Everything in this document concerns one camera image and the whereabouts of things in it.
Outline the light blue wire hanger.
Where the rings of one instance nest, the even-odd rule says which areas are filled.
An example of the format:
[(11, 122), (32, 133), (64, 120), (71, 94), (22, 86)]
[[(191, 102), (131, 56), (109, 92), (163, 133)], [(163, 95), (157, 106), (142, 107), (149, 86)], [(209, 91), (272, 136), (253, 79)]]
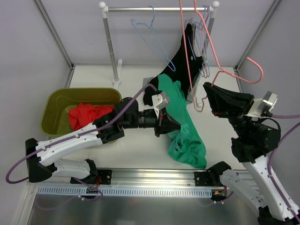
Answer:
[[(168, 54), (162, 45), (159, 37), (154, 31), (154, 21), (156, 18), (156, 11), (153, 6), (148, 6), (149, 9), (152, 11), (152, 19), (150, 23), (138, 22), (135, 19), (131, 19), (131, 24), (134, 27), (135, 31), (138, 35), (143, 39), (144, 43), (151, 49), (151, 51), (159, 57), (159, 59), (169, 68), (172, 72), (176, 71), (176, 66), (173, 61), (168, 57)], [(154, 38), (154, 42), (149, 42), (146, 38), (145, 34), (142, 33), (142, 30), (139, 29), (143, 27), (145, 30), (148, 31), (149, 35), (152, 35)]]

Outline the red tank top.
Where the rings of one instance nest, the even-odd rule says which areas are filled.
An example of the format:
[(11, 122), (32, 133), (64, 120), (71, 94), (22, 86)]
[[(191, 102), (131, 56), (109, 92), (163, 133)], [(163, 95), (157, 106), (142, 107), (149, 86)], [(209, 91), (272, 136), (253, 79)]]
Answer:
[(68, 120), (71, 128), (76, 131), (112, 112), (113, 105), (98, 105), (80, 103), (75, 108), (68, 111)]

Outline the green tank top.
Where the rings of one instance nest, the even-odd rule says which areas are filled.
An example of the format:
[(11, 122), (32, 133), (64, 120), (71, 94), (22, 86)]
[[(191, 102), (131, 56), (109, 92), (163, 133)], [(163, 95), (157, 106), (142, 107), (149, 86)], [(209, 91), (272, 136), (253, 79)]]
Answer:
[(188, 113), (181, 83), (162, 74), (158, 76), (158, 89), (168, 95), (170, 104), (166, 110), (180, 124), (179, 130), (168, 133), (171, 139), (168, 154), (177, 162), (197, 169), (206, 168), (206, 148)]

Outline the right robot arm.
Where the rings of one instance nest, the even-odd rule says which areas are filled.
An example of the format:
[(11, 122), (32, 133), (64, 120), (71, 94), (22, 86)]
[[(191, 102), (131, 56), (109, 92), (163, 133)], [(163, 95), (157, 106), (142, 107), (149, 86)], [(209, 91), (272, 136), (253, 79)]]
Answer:
[(243, 181), (226, 162), (211, 166), (205, 177), (215, 186), (229, 188), (257, 215), (261, 225), (297, 225), (300, 208), (285, 191), (271, 166), (278, 148), (281, 127), (264, 124), (271, 120), (271, 110), (278, 96), (268, 91), (263, 98), (218, 87), (203, 85), (212, 114), (229, 121), (237, 138), (232, 138), (232, 154), (252, 176), (257, 187)]

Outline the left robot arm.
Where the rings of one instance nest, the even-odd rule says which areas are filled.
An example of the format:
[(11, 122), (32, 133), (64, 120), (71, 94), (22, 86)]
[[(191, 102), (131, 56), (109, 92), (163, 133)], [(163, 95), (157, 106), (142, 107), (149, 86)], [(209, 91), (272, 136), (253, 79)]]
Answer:
[(152, 109), (140, 111), (138, 102), (126, 97), (111, 112), (77, 131), (49, 141), (26, 140), (29, 182), (70, 177), (72, 184), (96, 184), (100, 175), (93, 160), (73, 161), (64, 157), (78, 150), (114, 142), (124, 137), (125, 129), (153, 128), (157, 137), (180, 130), (180, 123), (166, 110), (168, 101), (158, 95), (155, 99), (158, 104)]

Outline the black tank top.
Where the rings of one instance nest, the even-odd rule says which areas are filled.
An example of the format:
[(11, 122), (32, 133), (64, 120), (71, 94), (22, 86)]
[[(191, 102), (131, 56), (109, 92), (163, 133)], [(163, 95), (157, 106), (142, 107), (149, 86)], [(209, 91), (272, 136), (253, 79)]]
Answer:
[(185, 36), (181, 38), (180, 48), (172, 59), (175, 71), (167, 66), (161, 72), (162, 75), (169, 76), (173, 82), (181, 83), (181, 91), (185, 99), (188, 99), (191, 92), (190, 81), (194, 86), (203, 66), (203, 58), (197, 57), (192, 49), (195, 37), (194, 29), (195, 27), (190, 23), (185, 28)]

